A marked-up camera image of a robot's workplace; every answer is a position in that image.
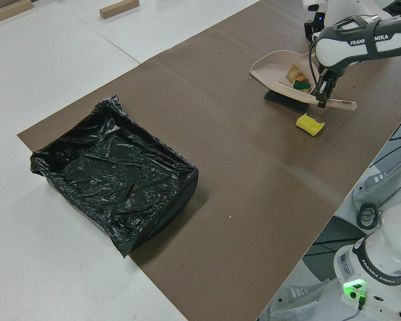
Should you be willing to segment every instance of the dustpan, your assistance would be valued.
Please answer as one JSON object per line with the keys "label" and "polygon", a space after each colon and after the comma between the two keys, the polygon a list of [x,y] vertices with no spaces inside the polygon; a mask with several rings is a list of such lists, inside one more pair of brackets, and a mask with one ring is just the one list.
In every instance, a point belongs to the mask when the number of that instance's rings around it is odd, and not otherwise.
{"label": "dustpan", "polygon": [[[249,73],[268,87],[270,90],[293,98],[300,102],[318,105],[316,97],[311,94],[315,88],[315,82],[309,66],[309,53],[300,54],[290,50],[274,51],[253,64]],[[287,73],[291,65],[297,66],[301,72],[309,79],[311,92],[306,93],[292,88],[292,84],[287,79]],[[312,65],[316,78],[319,78],[315,64]],[[328,99],[327,106],[344,110],[355,110],[356,103],[345,100]]]}

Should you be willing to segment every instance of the wooden block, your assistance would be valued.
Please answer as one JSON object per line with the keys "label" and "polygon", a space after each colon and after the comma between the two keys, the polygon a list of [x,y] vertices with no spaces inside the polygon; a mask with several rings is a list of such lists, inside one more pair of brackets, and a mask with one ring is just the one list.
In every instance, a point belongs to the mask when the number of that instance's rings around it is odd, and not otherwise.
{"label": "wooden block", "polygon": [[31,0],[20,0],[16,3],[12,3],[11,5],[7,5],[3,8],[0,8],[0,21],[13,17],[14,15],[20,14],[21,12],[30,10],[32,8],[33,4],[31,3]]}
{"label": "wooden block", "polygon": [[113,17],[119,13],[131,10],[140,5],[140,0],[123,0],[113,5],[100,9],[100,15],[103,19]]}

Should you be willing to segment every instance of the black bristles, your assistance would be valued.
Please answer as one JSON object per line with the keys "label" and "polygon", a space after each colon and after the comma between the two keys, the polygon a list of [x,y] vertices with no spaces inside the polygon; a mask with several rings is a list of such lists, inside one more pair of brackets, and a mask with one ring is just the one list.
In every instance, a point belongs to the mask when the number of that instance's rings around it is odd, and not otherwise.
{"label": "black bristles", "polygon": [[296,112],[304,114],[309,109],[309,104],[306,102],[300,102],[299,100],[287,97],[285,95],[279,94],[270,90],[265,95],[265,100],[268,102],[276,102],[278,104],[284,105]]}

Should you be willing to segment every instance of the white floor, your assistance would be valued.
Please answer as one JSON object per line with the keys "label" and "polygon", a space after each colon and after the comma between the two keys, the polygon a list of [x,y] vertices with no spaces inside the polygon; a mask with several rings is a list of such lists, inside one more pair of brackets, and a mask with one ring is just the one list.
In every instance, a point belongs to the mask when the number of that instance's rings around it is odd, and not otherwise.
{"label": "white floor", "polygon": [[39,0],[0,23],[0,320],[185,320],[29,171],[17,133],[255,0]]}

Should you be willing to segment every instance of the yellow trash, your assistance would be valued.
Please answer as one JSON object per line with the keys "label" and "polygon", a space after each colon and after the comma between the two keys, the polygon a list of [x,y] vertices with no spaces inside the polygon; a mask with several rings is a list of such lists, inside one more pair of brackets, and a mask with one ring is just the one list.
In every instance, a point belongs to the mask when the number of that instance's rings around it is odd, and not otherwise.
{"label": "yellow trash", "polygon": [[297,119],[295,125],[305,130],[310,135],[315,136],[323,128],[325,122],[317,122],[312,117],[304,114],[303,116],[299,117],[299,119]]}

